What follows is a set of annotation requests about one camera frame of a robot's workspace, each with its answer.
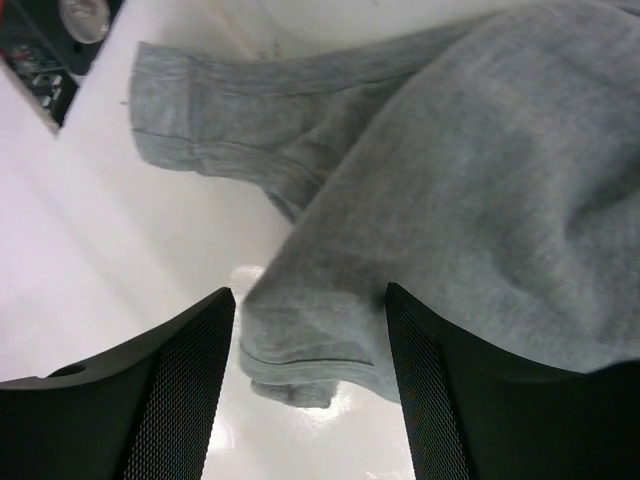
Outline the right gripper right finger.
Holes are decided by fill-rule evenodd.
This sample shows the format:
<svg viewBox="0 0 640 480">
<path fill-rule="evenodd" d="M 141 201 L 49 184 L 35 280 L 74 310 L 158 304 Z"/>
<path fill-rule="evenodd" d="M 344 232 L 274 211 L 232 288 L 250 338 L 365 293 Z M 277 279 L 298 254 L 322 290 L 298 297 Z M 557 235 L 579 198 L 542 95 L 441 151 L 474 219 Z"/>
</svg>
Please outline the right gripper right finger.
<svg viewBox="0 0 640 480">
<path fill-rule="evenodd" d="M 498 348 L 398 284 L 385 294 L 419 479 L 635 479 L 639 365 L 576 373 Z"/>
</svg>

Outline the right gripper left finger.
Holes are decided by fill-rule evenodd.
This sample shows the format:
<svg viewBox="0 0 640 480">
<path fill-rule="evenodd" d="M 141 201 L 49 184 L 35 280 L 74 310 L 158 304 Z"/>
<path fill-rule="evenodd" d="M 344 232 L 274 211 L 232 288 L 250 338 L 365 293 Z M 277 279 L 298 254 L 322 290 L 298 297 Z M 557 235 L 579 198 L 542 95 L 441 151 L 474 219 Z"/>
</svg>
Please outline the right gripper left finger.
<svg viewBox="0 0 640 480">
<path fill-rule="evenodd" d="M 234 315 L 223 287 L 107 351 L 2 382 L 2 478 L 201 478 Z"/>
</svg>

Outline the grey tank top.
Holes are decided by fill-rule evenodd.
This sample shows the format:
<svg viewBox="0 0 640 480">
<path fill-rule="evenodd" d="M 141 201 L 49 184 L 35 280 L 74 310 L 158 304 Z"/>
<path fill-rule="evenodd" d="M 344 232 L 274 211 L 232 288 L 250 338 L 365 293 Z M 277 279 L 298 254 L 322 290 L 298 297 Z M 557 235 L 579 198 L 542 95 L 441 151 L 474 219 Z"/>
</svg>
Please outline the grey tank top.
<svg viewBox="0 0 640 480">
<path fill-rule="evenodd" d="M 149 164 L 258 186 L 292 223 L 243 301 L 260 396 L 396 401 L 389 283 L 521 357 L 639 355 L 639 5 L 547 1 L 324 55 L 143 43 Z"/>
</svg>

